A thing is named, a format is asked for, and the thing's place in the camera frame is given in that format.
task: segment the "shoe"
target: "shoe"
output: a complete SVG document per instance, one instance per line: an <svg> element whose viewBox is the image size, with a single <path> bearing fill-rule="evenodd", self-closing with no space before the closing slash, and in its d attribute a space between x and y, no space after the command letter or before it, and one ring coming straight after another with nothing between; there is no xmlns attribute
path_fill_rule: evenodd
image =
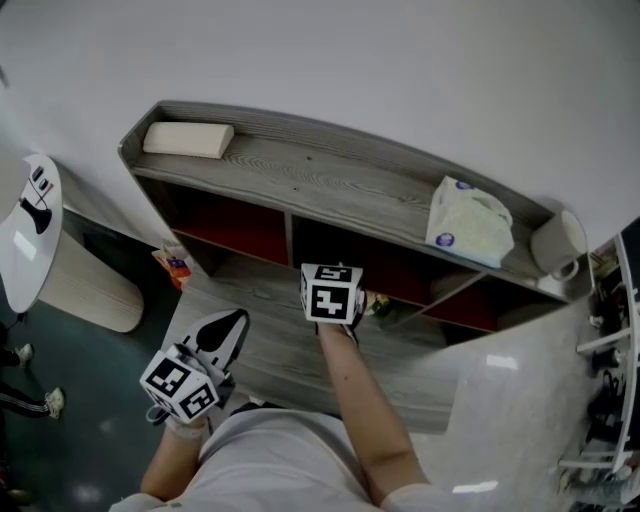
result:
<svg viewBox="0 0 640 512"><path fill-rule="evenodd" d="M20 368L26 368L33 357L33 346L31 343L27 343L24 347L16 350L16 354L20 358Z"/></svg>
<svg viewBox="0 0 640 512"><path fill-rule="evenodd" d="M64 408L64 393L60 388L56 388L44 395L44 400L49 407L49 416L57 420L60 417L60 411Z"/></svg>

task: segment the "gray floor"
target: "gray floor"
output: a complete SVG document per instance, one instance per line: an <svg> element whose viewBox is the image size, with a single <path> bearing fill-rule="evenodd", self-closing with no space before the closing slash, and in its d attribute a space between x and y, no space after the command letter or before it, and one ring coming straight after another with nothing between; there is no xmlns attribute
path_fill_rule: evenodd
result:
<svg viewBox="0 0 640 512"><path fill-rule="evenodd" d="M118 335L38 303L11 347L31 342L29 371L2 378L40 396L62 386L62 419L26 419L6 412L15 480L35 491L37 510L93 511L137 488L160 430L143 418L149 401L137 380L160 346L179 294L148 248L93 232L93 249L141 287L149 317ZM481 340L432 352L432 364L456 367L460 384L444 436L412 435L427 476L456 495L460 510L565 511L557 494L557 460L583 437L584 411L600 379L588 376L579 341L595 337L581 302L541 320ZM10 322L4 298L0 320Z"/></svg>
<svg viewBox="0 0 640 512"><path fill-rule="evenodd" d="M16 484L37 495L37 510L104 511L136 490L159 439L160 429L144 420L150 401L137 381L180 294L148 246L67 218L85 233L88 249L140 287L146 316L121 335L37 302L8 338L8 348L33 344L32 364L3 368L1 378L33 398L60 386L67 407L59 421L5 411L6 451ZM2 293L0 320L14 319Z"/></svg>

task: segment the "person's leg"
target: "person's leg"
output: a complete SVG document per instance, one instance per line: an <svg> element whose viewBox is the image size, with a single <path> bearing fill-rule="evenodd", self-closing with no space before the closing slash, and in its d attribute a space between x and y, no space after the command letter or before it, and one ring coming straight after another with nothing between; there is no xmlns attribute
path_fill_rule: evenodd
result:
<svg viewBox="0 0 640 512"><path fill-rule="evenodd" d="M46 401L33 400L4 382L0 382L0 407L30 418L49 416L49 406Z"/></svg>
<svg viewBox="0 0 640 512"><path fill-rule="evenodd" d="M47 393L44 400L33 400L8 384L0 382L0 408L8 409L30 418L51 416L58 419L63 407L64 394L60 388Z"/></svg>

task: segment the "white shirt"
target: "white shirt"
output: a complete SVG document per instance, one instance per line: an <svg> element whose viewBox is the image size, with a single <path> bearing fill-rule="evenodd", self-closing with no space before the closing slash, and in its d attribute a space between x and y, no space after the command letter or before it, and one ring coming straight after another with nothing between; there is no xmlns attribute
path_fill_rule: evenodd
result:
<svg viewBox="0 0 640 512"><path fill-rule="evenodd" d="M449 510L426 484L403 487L385 512ZM200 452L200 469L175 500L135 494L111 512L374 512L341 421L286 409L246 411L225 421Z"/></svg>

